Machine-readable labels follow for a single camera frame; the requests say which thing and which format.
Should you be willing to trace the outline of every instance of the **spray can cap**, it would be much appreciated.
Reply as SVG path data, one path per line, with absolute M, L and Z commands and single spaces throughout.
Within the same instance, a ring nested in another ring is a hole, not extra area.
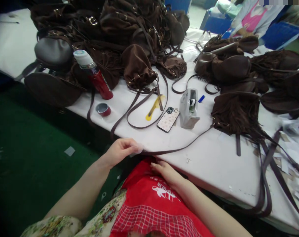
M 89 65 L 94 62 L 85 50 L 76 50 L 73 55 L 79 65 Z

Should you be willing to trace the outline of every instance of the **person in pink shirt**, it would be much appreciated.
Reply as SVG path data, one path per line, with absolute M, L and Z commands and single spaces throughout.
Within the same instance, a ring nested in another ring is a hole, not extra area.
M 267 31 L 270 23 L 283 9 L 284 5 L 261 5 L 264 0 L 244 0 L 243 6 L 231 23 L 231 35 L 257 36 L 261 38 Z

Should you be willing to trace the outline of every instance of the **yellow comb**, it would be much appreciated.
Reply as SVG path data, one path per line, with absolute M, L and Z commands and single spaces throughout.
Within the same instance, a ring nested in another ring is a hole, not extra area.
M 156 108 L 160 108 L 161 111 L 163 111 L 163 103 L 162 101 L 165 99 L 166 97 L 163 95 L 163 94 L 160 94 L 154 104 L 153 104 L 153 107 L 150 109 L 150 112 L 146 115 L 146 120 L 147 121 L 150 121 L 152 119 L 152 115 L 153 115 L 153 112 L 154 112 L 154 109 Z

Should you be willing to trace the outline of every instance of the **blue plastic crate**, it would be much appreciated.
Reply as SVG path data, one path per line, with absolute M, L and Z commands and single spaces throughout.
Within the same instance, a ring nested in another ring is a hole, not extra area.
M 172 6 L 172 10 L 184 10 L 187 14 L 191 0 L 165 0 L 165 6 L 168 4 Z
M 262 39 L 265 41 L 267 48 L 276 50 L 297 34 L 299 34 L 299 26 L 281 21 L 277 24 L 272 24 Z
M 224 34 L 230 28 L 231 23 L 232 20 L 228 19 L 226 15 L 214 17 L 214 14 L 207 11 L 201 23 L 200 29 L 211 31 L 215 34 Z

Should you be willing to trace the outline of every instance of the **smartphone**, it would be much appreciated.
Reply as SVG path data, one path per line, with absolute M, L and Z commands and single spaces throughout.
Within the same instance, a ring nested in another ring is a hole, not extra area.
M 173 124 L 175 123 L 176 119 L 178 118 L 180 112 L 173 107 L 168 107 L 164 115 L 157 123 L 157 127 L 164 132 L 168 133 Z

